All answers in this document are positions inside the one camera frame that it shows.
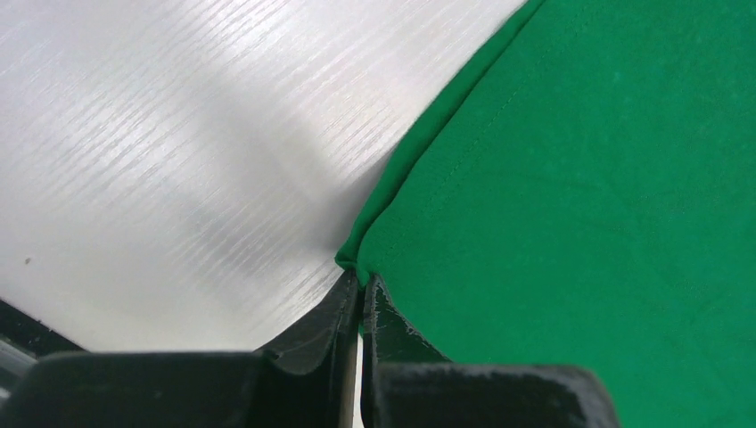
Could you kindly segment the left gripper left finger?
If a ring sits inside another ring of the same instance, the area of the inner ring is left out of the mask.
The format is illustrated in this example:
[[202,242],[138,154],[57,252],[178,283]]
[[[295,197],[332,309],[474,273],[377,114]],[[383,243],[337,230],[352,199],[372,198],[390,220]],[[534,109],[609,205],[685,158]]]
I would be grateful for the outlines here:
[[66,352],[12,388],[4,427],[348,427],[361,292],[325,297],[249,352]]

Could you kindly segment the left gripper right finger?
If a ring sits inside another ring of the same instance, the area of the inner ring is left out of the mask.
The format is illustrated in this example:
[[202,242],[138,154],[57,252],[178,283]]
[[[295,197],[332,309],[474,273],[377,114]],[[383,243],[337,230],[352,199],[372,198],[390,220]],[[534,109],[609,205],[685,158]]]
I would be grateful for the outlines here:
[[461,364],[397,310],[384,281],[365,288],[361,417],[366,427],[618,427],[612,398],[570,365]]

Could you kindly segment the green t shirt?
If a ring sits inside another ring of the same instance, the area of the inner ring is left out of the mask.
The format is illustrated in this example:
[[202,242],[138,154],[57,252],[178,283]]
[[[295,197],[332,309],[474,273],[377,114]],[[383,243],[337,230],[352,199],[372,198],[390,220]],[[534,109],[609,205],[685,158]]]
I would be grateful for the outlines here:
[[586,367],[625,427],[754,426],[754,2],[526,2],[336,260],[457,362]]

